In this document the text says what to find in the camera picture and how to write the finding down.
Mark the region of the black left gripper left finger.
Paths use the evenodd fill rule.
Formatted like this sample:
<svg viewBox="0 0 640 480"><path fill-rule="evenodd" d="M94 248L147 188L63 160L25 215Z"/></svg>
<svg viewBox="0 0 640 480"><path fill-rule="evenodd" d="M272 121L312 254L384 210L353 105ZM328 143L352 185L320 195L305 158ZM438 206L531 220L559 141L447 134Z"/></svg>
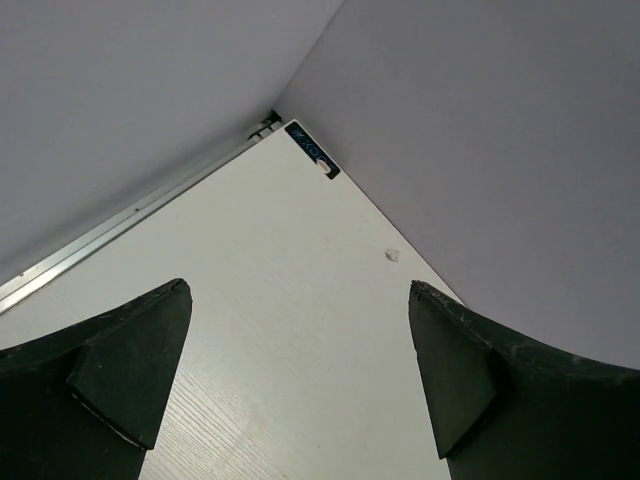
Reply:
<svg viewBox="0 0 640 480"><path fill-rule="evenodd" d="M4 479L136 479L155 447L192 315L174 279L1 352Z"/></svg>

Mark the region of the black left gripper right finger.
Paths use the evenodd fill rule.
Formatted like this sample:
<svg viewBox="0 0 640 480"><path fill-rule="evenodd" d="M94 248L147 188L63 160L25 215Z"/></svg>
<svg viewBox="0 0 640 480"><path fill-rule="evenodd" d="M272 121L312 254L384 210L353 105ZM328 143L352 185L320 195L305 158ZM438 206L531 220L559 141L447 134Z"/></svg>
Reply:
<svg viewBox="0 0 640 480"><path fill-rule="evenodd" d="M639 374L551 347L412 283L409 323L454 479L635 479Z"/></svg>

